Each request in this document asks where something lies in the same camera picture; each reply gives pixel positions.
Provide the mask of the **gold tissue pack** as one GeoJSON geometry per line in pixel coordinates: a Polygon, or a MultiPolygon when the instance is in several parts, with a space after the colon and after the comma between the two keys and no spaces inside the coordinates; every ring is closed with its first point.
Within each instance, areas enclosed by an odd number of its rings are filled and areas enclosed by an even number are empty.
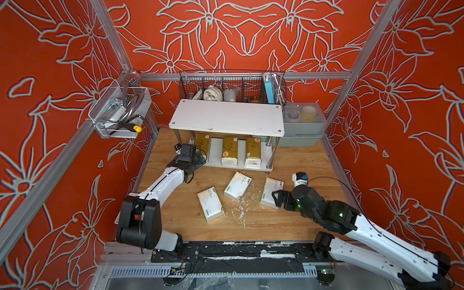
{"type": "Polygon", "coordinates": [[[256,137],[248,137],[246,139],[245,151],[246,167],[259,167],[261,162],[261,139],[256,137]]]}
{"type": "Polygon", "coordinates": [[[224,137],[222,142],[221,164],[223,166],[238,165],[238,138],[224,137]]]}
{"type": "Polygon", "coordinates": [[[210,143],[211,139],[209,134],[201,132],[196,133],[195,146],[198,148],[205,160],[208,160],[210,143]]]}

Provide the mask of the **white green tissue pack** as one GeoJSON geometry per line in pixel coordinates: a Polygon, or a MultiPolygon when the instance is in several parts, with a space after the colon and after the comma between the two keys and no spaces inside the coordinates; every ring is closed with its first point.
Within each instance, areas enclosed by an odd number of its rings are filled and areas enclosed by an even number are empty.
{"type": "Polygon", "coordinates": [[[224,195],[237,203],[241,203],[251,182],[250,177],[236,172],[224,190],[224,195]]]}
{"type": "Polygon", "coordinates": [[[198,193],[197,196],[207,222],[224,215],[224,208],[214,187],[198,193]]]}
{"type": "Polygon", "coordinates": [[[267,177],[265,180],[265,185],[263,188],[260,204],[270,207],[272,209],[277,209],[272,193],[278,190],[283,190],[283,186],[284,186],[283,181],[279,181],[279,180],[275,180],[275,179],[267,177]]]}

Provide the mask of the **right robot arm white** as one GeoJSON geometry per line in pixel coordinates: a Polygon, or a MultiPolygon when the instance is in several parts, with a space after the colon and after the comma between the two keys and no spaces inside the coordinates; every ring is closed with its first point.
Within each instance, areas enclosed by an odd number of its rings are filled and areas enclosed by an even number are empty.
{"type": "Polygon", "coordinates": [[[323,227],[312,250],[319,259],[351,263],[389,279],[406,290],[450,290],[450,257],[429,252],[376,227],[359,210],[327,201],[304,184],[272,193],[278,208],[296,211],[323,227]]]}

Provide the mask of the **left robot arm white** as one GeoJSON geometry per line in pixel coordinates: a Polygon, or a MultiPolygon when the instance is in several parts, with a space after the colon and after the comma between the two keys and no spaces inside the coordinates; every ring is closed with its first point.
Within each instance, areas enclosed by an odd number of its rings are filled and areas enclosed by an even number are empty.
{"type": "Polygon", "coordinates": [[[128,194],[118,214],[116,241],[141,249],[179,252],[182,236],[163,229],[161,208],[174,190],[205,163],[202,155],[176,157],[150,187],[128,194]]]}

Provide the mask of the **white two-tier shelf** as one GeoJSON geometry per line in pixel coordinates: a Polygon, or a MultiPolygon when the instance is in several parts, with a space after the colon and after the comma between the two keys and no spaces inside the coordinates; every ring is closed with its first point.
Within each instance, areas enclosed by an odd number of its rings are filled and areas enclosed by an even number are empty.
{"type": "Polygon", "coordinates": [[[208,167],[237,170],[258,170],[271,172],[277,145],[272,140],[280,141],[284,136],[283,109],[280,105],[241,103],[225,101],[205,101],[182,99],[170,120],[169,128],[175,132],[189,131],[192,138],[196,132],[209,134],[211,137],[208,167]],[[225,134],[238,136],[238,165],[223,165],[223,139],[214,135],[225,134]],[[261,165],[245,164],[246,136],[267,137],[261,142],[261,165]]]}

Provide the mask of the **grey plastic storage box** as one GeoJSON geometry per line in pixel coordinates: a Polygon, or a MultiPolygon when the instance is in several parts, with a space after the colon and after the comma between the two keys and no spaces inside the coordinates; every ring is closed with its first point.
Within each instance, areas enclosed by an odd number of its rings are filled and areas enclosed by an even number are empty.
{"type": "Polygon", "coordinates": [[[287,103],[283,109],[285,135],[281,147],[312,147],[322,138],[327,121],[318,103],[287,103]]]}

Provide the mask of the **blue box in basket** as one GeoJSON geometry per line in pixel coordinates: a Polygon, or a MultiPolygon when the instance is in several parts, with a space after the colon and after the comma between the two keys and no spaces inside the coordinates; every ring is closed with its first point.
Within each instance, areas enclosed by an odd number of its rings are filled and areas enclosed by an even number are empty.
{"type": "Polygon", "coordinates": [[[265,72],[263,74],[263,83],[265,87],[265,92],[267,95],[267,102],[269,104],[275,103],[274,98],[274,77],[270,72],[265,72]]]}

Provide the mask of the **yellow handled tool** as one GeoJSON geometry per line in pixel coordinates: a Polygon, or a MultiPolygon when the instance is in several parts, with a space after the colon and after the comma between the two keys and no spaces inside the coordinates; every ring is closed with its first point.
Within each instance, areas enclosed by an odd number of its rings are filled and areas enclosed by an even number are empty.
{"type": "Polygon", "coordinates": [[[133,123],[118,122],[109,129],[110,137],[135,138],[142,131],[141,126],[133,123]]]}

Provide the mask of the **clear plastic wall bin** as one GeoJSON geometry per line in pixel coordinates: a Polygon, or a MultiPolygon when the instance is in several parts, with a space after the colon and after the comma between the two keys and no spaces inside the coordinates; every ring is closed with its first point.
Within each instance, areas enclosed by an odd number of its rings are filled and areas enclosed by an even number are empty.
{"type": "Polygon", "coordinates": [[[113,81],[104,96],[89,110],[88,117],[101,138],[135,139],[139,133],[135,138],[110,137],[109,129],[118,122],[133,123],[142,128],[151,103],[147,88],[121,86],[113,81]]]}

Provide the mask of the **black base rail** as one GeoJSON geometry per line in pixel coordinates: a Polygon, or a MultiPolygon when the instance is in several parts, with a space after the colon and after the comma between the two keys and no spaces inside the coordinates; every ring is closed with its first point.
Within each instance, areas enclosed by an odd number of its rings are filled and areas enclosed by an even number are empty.
{"type": "Polygon", "coordinates": [[[177,252],[153,250],[151,262],[170,266],[166,278],[314,278],[332,277],[333,258],[317,257],[311,242],[196,241],[177,252]]]}

